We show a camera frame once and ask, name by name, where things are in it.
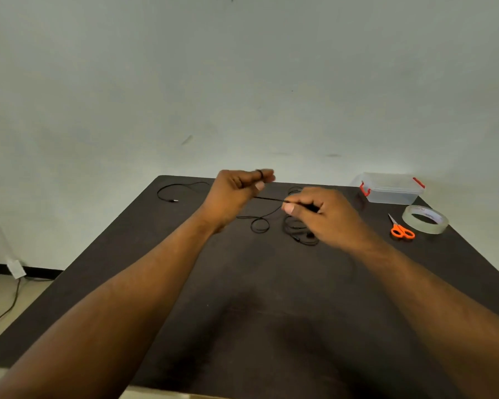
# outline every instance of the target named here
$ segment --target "floor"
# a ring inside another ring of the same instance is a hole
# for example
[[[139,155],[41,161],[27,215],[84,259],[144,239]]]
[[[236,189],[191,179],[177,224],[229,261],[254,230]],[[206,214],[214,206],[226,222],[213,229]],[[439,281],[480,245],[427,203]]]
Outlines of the floor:
[[[16,280],[10,275],[0,275],[0,315],[13,303]],[[51,281],[21,280],[19,297],[14,308],[0,319],[0,334],[51,284]],[[0,369],[0,377],[6,369]],[[164,392],[155,389],[129,387],[121,399],[198,399],[204,396]]]

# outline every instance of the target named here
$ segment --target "person's left hand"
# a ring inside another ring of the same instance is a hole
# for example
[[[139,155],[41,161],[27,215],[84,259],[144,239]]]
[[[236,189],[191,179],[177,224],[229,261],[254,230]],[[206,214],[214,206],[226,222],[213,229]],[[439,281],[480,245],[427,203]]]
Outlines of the person's left hand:
[[[275,181],[273,169],[259,171],[228,171],[218,173],[211,190],[196,212],[200,218],[220,232],[235,219],[246,203],[264,189],[264,184]]]

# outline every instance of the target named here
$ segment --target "tape roll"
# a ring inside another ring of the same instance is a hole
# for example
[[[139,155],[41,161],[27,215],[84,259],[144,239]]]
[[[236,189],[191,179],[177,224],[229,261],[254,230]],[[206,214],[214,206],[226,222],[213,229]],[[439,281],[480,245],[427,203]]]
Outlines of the tape roll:
[[[436,224],[430,224],[421,221],[413,216],[413,214],[422,215],[430,218]],[[403,221],[414,229],[425,232],[426,234],[441,234],[449,225],[449,219],[439,211],[423,206],[408,206],[403,212]]]

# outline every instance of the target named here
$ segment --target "table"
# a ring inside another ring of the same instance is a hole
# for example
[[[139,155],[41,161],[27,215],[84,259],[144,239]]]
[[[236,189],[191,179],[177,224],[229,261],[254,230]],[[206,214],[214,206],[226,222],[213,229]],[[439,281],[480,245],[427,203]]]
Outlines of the table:
[[[0,367],[192,214],[207,185],[162,191],[179,203],[156,192],[196,181],[212,179],[157,177],[0,336]],[[283,198],[293,186],[267,185],[261,196]],[[387,214],[400,219],[404,206],[329,187],[391,244],[499,314],[499,272],[453,228],[393,241]],[[242,214],[277,204],[253,200]],[[212,237],[131,384],[233,399],[460,397],[368,270],[323,243],[296,243],[282,231],[283,216],[270,216],[265,234],[235,220]]]

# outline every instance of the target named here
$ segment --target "person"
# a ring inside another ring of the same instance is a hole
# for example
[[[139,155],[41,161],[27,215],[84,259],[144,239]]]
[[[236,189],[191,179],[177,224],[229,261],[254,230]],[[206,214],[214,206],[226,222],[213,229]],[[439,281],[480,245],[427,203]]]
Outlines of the person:
[[[0,379],[0,399],[118,398],[207,240],[274,180],[271,169],[220,171],[188,220],[73,306],[27,350]],[[499,316],[385,243],[339,192],[304,188],[286,200],[286,213],[380,280],[466,396],[499,398]],[[309,203],[318,213],[301,206]]]

